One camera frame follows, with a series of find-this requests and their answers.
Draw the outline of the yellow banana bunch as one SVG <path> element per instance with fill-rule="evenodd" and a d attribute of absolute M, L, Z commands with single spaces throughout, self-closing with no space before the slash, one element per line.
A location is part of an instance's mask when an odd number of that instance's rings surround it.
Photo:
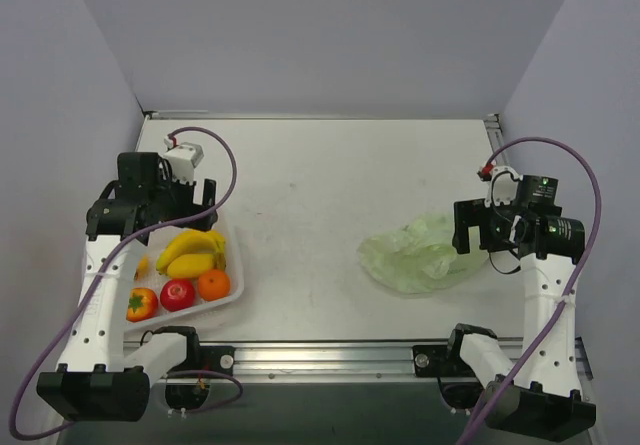
<path fill-rule="evenodd" d="M 171 262 L 179 256 L 196 253 L 201 250 L 223 253 L 226 239 L 215 230 L 186 230 L 176 236 L 156 260 L 156 270 L 165 272 Z"/>

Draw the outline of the yellow mango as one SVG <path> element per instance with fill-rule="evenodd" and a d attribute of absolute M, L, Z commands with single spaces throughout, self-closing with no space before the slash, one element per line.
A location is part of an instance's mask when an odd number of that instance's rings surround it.
<path fill-rule="evenodd" d="M 207 253 L 184 254 L 173 260 L 166 269 L 171 279 L 196 279 L 215 266 L 215 256 Z"/>

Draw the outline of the light green plastic bag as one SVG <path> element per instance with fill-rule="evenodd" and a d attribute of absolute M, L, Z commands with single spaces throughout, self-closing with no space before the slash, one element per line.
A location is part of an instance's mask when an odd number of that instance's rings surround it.
<path fill-rule="evenodd" d="M 399 229 L 364 239 L 357 254 L 379 284 L 400 294 L 428 294 L 462 283 L 488 261 L 476 229 L 469 232 L 467 254 L 453 247 L 453 235 L 451 213 L 424 213 Z"/>

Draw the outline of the red apple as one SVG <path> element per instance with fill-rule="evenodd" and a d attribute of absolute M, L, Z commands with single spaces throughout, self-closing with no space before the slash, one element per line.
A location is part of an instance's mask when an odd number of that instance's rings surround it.
<path fill-rule="evenodd" d="M 188 279 L 171 279 L 160 292 L 160 303 L 169 312 L 176 312 L 194 305 L 196 292 Z"/>

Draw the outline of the orange fruit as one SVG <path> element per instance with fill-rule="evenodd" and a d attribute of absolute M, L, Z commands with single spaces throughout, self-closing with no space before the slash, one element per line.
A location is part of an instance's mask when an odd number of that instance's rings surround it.
<path fill-rule="evenodd" d="M 201 299 L 207 302 L 227 297 L 231 291 L 231 280 L 222 270 L 212 269 L 197 280 L 197 289 Z"/>

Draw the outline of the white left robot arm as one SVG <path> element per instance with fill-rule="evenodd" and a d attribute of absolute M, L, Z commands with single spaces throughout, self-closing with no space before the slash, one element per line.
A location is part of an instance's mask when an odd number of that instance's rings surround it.
<path fill-rule="evenodd" d="M 158 154 L 127 152 L 117 159 L 118 177 L 86 215 L 81 312 L 63 333 L 67 344 L 55 370 L 38 376 L 36 392 L 65 420 L 139 420 L 151 387 L 167 372 L 196 373 L 202 364 L 197 332 L 163 326 L 131 356 L 123 339 L 134 275 L 151 231 L 160 224 L 201 215 L 215 199 L 206 180 L 195 203 L 194 172 L 201 147 L 178 145 Z"/>

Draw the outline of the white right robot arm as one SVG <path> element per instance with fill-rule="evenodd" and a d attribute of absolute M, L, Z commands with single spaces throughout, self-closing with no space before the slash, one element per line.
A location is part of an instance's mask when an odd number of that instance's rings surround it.
<path fill-rule="evenodd" d="M 585 229 L 565 218 L 554 202 L 554 178 L 520 175 L 508 166 L 487 167 L 480 178 L 486 197 L 454 205 L 452 245 L 471 250 L 470 230 L 480 249 L 507 251 L 519 264 L 524 285 L 522 357 L 517 366 L 490 329 L 459 324 L 443 350 L 446 367 L 472 371 L 483 387 L 484 423 L 494 429 L 560 443 L 591 428 L 596 408 L 582 397 L 575 346 L 572 274 L 585 256 Z"/>

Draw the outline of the white plastic basket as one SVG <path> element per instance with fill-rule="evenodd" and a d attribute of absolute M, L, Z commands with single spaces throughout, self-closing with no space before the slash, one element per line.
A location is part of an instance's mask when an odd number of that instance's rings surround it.
<path fill-rule="evenodd" d="M 71 334 L 125 334 L 190 324 L 237 300 L 243 267 L 233 227 L 221 217 L 209 231 L 167 227 L 130 242 L 105 271 L 100 268 L 121 242 L 116 234 L 86 241 L 82 289 L 101 278 Z"/>

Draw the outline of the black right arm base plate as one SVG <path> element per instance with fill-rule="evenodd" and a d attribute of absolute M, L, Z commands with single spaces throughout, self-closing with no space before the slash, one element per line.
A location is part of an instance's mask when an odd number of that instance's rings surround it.
<path fill-rule="evenodd" d="M 444 344 L 412 347 L 414 375 L 419 378 L 475 378 L 471 368 L 459 358 L 449 358 Z"/>

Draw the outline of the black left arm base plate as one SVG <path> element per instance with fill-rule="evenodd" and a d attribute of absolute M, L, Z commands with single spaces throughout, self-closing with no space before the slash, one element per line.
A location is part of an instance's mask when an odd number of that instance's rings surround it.
<path fill-rule="evenodd" d="M 187 350 L 186 359 L 172 367 L 169 372 L 195 370 L 214 371 L 225 375 L 232 375 L 235 363 L 236 348 L 232 345 L 200 345 L 197 351 Z"/>

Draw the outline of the aluminium front rail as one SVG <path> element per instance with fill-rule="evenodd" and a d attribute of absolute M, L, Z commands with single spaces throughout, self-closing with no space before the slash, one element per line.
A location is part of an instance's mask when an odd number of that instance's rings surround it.
<path fill-rule="evenodd" d="M 243 383 L 413 382 L 412 347 L 423 341 L 206 342 L 236 348 L 232 376 Z M 439 378 L 475 382 L 476 378 Z"/>

